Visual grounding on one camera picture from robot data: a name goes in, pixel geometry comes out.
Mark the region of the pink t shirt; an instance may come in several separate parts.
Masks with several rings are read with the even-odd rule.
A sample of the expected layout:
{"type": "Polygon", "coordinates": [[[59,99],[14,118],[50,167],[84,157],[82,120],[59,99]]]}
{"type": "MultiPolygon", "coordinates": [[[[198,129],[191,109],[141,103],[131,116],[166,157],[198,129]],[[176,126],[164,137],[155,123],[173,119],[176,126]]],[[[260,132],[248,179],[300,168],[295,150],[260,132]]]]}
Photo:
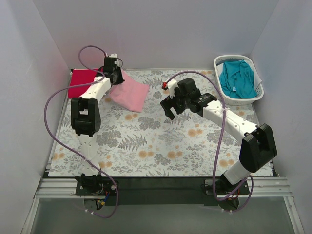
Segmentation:
{"type": "Polygon", "coordinates": [[[125,109],[142,113],[150,86],[135,81],[122,71],[124,82],[114,85],[110,91],[110,98],[125,109]]]}

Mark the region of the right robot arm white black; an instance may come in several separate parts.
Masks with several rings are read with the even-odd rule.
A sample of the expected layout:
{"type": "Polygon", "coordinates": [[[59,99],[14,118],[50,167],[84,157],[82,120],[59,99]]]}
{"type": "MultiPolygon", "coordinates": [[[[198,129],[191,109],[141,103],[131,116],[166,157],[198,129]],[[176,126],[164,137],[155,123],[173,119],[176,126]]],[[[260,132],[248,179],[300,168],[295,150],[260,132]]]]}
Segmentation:
{"type": "Polygon", "coordinates": [[[258,126],[227,110],[215,96],[202,94],[192,78],[164,82],[162,89],[169,91],[160,103],[169,119],[175,118],[173,110],[179,115],[189,109],[220,126],[223,133],[230,134],[241,146],[238,161],[219,179],[213,178],[211,188],[214,194],[222,193],[229,197],[250,174],[276,157],[276,144],[269,125],[258,126]]]}

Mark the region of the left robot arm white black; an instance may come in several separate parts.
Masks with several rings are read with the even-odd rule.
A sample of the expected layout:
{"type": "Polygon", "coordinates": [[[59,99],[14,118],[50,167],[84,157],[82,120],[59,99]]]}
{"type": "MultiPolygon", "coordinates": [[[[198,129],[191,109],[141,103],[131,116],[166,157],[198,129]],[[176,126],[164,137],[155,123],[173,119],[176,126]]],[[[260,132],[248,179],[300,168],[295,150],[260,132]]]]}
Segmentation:
{"type": "Polygon", "coordinates": [[[82,95],[71,100],[71,125],[75,130],[81,146],[81,154],[85,157],[82,174],[76,179],[81,183],[81,188],[92,195],[103,195],[104,184],[99,167],[96,139],[101,127],[99,102],[113,85],[124,82],[120,60],[117,54],[104,58],[104,65],[99,68],[99,73],[92,84],[82,95]]]}

